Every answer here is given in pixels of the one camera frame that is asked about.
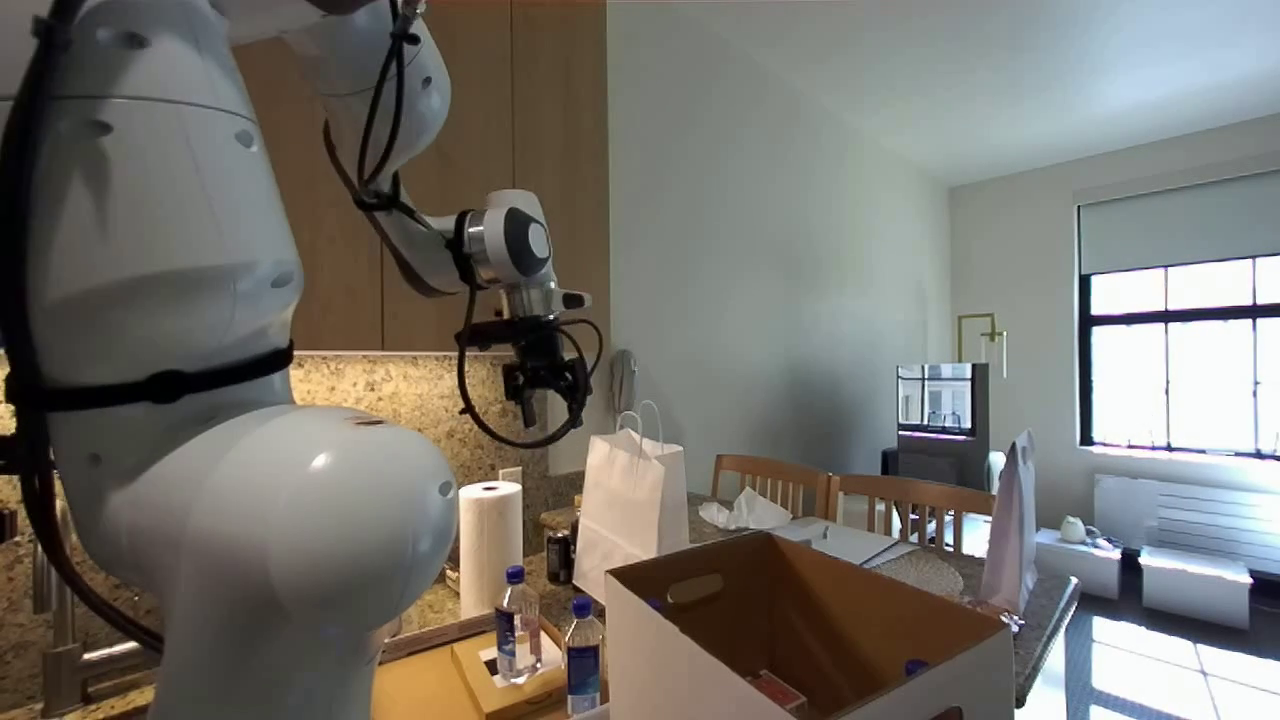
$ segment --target dining chair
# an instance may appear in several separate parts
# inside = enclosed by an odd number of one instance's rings
[[[991,515],[996,495],[921,477],[837,477],[837,512],[859,495],[865,528],[966,555],[966,515]]]
[[[736,493],[762,493],[793,515],[837,521],[837,477],[778,458],[717,458],[713,501],[732,506]]]

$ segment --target upper cabinet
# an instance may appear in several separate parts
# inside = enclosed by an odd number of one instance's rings
[[[608,96],[603,0],[432,0],[427,27],[452,75],[437,143],[401,177],[423,215],[481,209],[491,188],[544,199],[565,287],[608,320]],[[354,209],[321,139],[321,100],[289,52],[237,52],[306,258],[300,349],[452,349],[466,301],[416,295]]]

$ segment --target plastic bottle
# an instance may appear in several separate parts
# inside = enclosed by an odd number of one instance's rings
[[[524,584],[524,566],[508,568],[506,601],[496,603],[496,672],[524,686],[544,664],[544,633],[536,591]]]
[[[569,651],[569,716],[587,716],[598,712],[602,701],[602,644],[603,644],[603,623],[594,614],[598,603],[587,595],[571,601],[571,623],[565,637]]]

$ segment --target floor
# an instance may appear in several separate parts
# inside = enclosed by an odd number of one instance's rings
[[[1275,720],[1280,642],[1082,601],[1020,720]]]

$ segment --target white bag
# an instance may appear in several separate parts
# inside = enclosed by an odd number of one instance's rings
[[[689,550],[686,447],[632,427],[594,437],[571,584],[603,601],[608,568],[678,550]]]
[[[1035,584],[1035,459],[1031,459],[1031,437],[1024,434],[1003,451],[982,601],[990,610],[1000,610],[1009,622],[1020,622],[1031,584]]]

